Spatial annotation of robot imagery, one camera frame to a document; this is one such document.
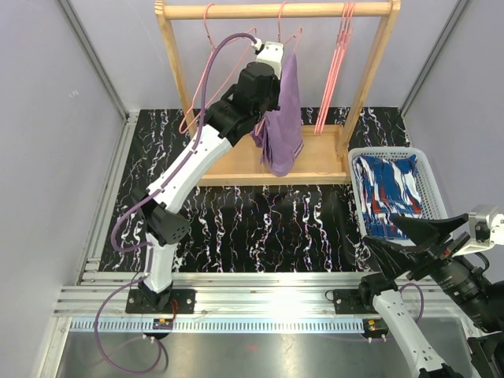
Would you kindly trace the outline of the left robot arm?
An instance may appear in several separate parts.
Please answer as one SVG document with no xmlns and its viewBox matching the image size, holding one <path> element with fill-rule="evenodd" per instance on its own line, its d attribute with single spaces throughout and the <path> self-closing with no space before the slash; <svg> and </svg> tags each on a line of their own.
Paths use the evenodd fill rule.
<svg viewBox="0 0 504 378">
<path fill-rule="evenodd" d="M 179 241 L 190 223 L 180 215 L 187 196 L 206 172 L 266 112 L 279 108 L 279 64 L 253 61 L 239 74 L 221 99 L 202 111 L 203 124 L 191 143 L 145 191 L 139 191 L 140 213 L 146 223 L 146 276 L 139 283 L 143 303 L 154 313 L 168 309 L 172 263 Z"/>
</svg>

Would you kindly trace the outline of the purple trousers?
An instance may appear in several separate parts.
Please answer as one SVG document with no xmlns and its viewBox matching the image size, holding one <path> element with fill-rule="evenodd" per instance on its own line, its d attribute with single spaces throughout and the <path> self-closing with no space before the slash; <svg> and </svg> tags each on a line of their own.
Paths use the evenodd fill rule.
<svg viewBox="0 0 504 378">
<path fill-rule="evenodd" d="M 267 112 L 250 133 L 260 162 L 278 177 L 289 174 L 304 146 L 296 54 L 283 63 L 278 110 Z"/>
</svg>

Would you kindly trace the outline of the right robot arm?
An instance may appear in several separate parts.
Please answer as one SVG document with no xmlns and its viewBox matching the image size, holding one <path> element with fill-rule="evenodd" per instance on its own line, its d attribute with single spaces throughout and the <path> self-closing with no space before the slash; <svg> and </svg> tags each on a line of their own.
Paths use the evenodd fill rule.
<svg viewBox="0 0 504 378">
<path fill-rule="evenodd" d="M 432 348 L 417 322 L 403 308 L 396 279 L 410 282 L 431 277 L 455 305 L 483 332 L 469 337 L 472 366 L 482 377 L 503 375 L 503 283 L 491 283 L 467 255 L 484 256 L 503 243 L 503 215 L 493 207 L 444 220 L 393 215 L 392 223 L 411 241 L 405 246 L 366 236 L 365 244 L 378 261 L 380 272 L 362 278 L 358 305 L 377 312 L 398 344 L 413 377 L 457 377 Z"/>
</svg>

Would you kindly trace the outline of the blue patterned trousers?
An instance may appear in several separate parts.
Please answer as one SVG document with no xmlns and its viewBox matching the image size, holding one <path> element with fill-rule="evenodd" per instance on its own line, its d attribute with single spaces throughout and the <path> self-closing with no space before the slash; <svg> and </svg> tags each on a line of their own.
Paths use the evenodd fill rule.
<svg viewBox="0 0 504 378">
<path fill-rule="evenodd" d="M 357 194 L 368 235 L 383 239 L 406 239 L 391 217 L 421 218 L 417 189 L 417 156 L 395 161 L 359 155 L 352 161 Z"/>
</svg>

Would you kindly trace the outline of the pink wire hanger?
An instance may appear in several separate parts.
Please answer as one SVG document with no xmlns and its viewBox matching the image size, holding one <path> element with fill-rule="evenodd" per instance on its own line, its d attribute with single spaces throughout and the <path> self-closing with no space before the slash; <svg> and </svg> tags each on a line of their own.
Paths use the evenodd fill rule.
<svg viewBox="0 0 504 378">
<path fill-rule="evenodd" d="M 211 68 L 209 66 L 209 61 L 210 61 L 210 58 L 214 55 L 215 50 L 217 49 L 217 46 L 216 46 L 216 44 L 213 41 L 213 38 L 211 36 L 210 30 L 209 30 L 209 27 L 208 27 L 208 24 L 207 24 L 207 15 L 208 15 L 209 9 L 212 6 L 215 6 L 215 3 L 211 2 L 211 3 L 209 3 L 205 7 L 205 12 L 204 12 L 204 15 L 203 15 L 203 18 L 202 18 L 203 19 L 204 28 L 206 30 L 206 37 L 209 40 L 210 54 L 209 54 L 209 57 L 207 59 L 205 68 L 204 68 L 204 70 L 202 72 L 202 76 L 201 76 L 201 78 L 200 78 L 200 80 L 198 82 L 198 86 L 196 87 L 195 93 L 194 93 L 193 98 L 191 100 L 191 105 L 190 105 L 190 107 L 189 107 L 188 110 L 184 111 L 183 119 L 180 122 L 178 131 L 179 131 L 179 133 L 181 135 L 184 134 L 184 133 L 186 133 L 186 132 L 190 132 L 190 134 L 192 135 L 193 132 L 191 131 L 191 127 L 192 126 L 197 126 L 197 121 L 200 118 L 200 113 L 198 113 L 196 116 L 193 113 L 193 110 L 195 109 L 195 100 L 197 99 L 198 95 L 201 95 L 201 97 L 203 97 L 203 94 L 206 93 L 206 91 L 204 91 L 202 89 L 202 87 L 203 87 L 203 79 L 204 79 L 205 74 L 209 73 L 210 70 L 211 70 Z M 214 100 L 221 93 L 221 91 L 224 89 L 224 87 L 228 83 L 228 81 L 234 76 L 237 68 L 242 64 L 243 59 L 247 56 L 249 49 L 250 49 L 250 43 L 248 43 L 246 45 L 245 49 L 243 50 L 242 56 L 235 63 L 233 69 L 229 72 L 228 76 L 226 77 L 226 79 L 224 80 L 224 82 L 221 84 L 221 86 L 216 90 L 216 92 L 214 93 L 214 95 L 208 101 L 206 101 L 206 105 L 207 106 L 210 104 L 210 102 L 212 100 Z"/>
</svg>

